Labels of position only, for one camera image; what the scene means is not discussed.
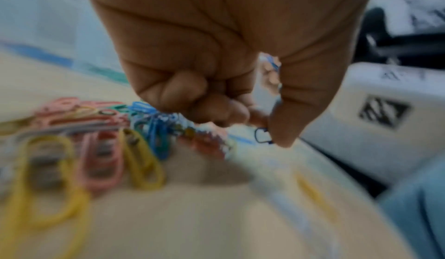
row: tabletop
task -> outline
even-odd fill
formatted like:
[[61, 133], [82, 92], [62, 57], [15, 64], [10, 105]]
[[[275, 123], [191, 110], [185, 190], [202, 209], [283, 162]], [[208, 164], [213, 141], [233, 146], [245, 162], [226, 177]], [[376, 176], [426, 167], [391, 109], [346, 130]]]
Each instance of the tabletop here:
[[[0, 69], [0, 121], [61, 96], [138, 99], [129, 86], [31, 59], [0, 54]], [[162, 190], [137, 192], [124, 183], [93, 199], [88, 241], [78, 258], [322, 258], [314, 253], [321, 246], [328, 258], [413, 258], [366, 193], [309, 145], [255, 144], [253, 129], [245, 126], [228, 134], [237, 141], [229, 161], [176, 146], [163, 164], [168, 183]], [[334, 220], [298, 186], [299, 177], [316, 188]], [[43, 195], [38, 206], [53, 211], [60, 196]], [[0, 217], [4, 212], [0, 204]], [[70, 240], [70, 228], [67, 223], [27, 237], [21, 258], [54, 257]]]

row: wooden table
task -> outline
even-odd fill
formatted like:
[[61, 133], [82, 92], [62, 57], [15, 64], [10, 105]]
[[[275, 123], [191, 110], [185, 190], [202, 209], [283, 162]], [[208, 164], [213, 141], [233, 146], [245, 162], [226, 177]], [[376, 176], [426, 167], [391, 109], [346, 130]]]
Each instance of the wooden table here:
[[[0, 120], [25, 116], [60, 96], [137, 99], [127, 86], [30, 59], [0, 54], [0, 69]], [[229, 129], [250, 140], [252, 131]], [[358, 185], [302, 141], [290, 150], [238, 142], [230, 161], [176, 146], [164, 167], [168, 183], [162, 190], [135, 191], [123, 182], [92, 201], [90, 234], [77, 258], [311, 258], [312, 246], [303, 230], [295, 229], [296, 217], [335, 242], [338, 258], [413, 258]], [[303, 193], [295, 174], [321, 192], [335, 211], [334, 220]], [[38, 201], [43, 211], [60, 204], [54, 195]], [[299, 214], [286, 212], [286, 205]], [[4, 207], [0, 205], [0, 216]], [[25, 237], [18, 258], [54, 258], [69, 241], [71, 228], [66, 223]]]

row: beige surface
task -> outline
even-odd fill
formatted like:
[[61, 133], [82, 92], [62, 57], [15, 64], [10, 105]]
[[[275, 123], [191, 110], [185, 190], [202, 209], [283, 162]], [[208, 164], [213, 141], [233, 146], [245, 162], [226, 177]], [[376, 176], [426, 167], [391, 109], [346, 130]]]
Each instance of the beige surface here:
[[[0, 55], [0, 61], [4, 117], [23, 115], [36, 104], [62, 95], [122, 101], [134, 96], [126, 87], [31, 60]], [[245, 127], [232, 131], [243, 137], [252, 135]], [[238, 144], [232, 162], [212, 161], [175, 148], [164, 166], [169, 181], [160, 191], [137, 192], [124, 182], [121, 188], [94, 200], [91, 233], [78, 258], [310, 258], [302, 234], [292, 229], [265, 196], [251, 189], [254, 179], [272, 184], [266, 195], [288, 196], [305, 212], [312, 227], [332, 234], [339, 242], [340, 258], [412, 258], [361, 191], [302, 142], [292, 150]], [[301, 194], [295, 172], [302, 172], [322, 191], [338, 214], [335, 223]], [[59, 200], [40, 198], [39, 208], [52, 210], [60, 205]], [[70, 239], [70, 228], [67, 223], [26, 237], [20, 258], [53, 258]]]

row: blurry background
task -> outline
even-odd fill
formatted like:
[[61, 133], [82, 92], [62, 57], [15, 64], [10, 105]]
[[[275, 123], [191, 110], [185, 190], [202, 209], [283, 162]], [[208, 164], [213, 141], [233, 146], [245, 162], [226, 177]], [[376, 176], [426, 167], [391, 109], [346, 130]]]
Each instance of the blurry background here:
[[[371, 0], [370, 6], [382, 0]], [[105, 30], [88, 0], [0, 0], [1, 49], [58, 64], [74, 71], [126, 84]], [[256, 88], [254, 96], [266, 110], [276, 100]], [[397, 183], [435, 152], [382, 137], [335, 119], [329, 111], [313, 122], [302, 139], [327, 154], [356, 178], [372, 185]]]

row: hand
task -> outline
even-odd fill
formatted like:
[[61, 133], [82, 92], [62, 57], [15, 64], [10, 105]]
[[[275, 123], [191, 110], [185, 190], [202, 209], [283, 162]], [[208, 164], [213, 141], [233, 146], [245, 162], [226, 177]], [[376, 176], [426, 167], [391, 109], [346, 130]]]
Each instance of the hand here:
[[[291, 146], [336, 93], [368, 0], [91, 0], [136, 93], [197, 123], [268, 127]], [[259, 52], [282, 62], [270, 117], [251, 91]]]

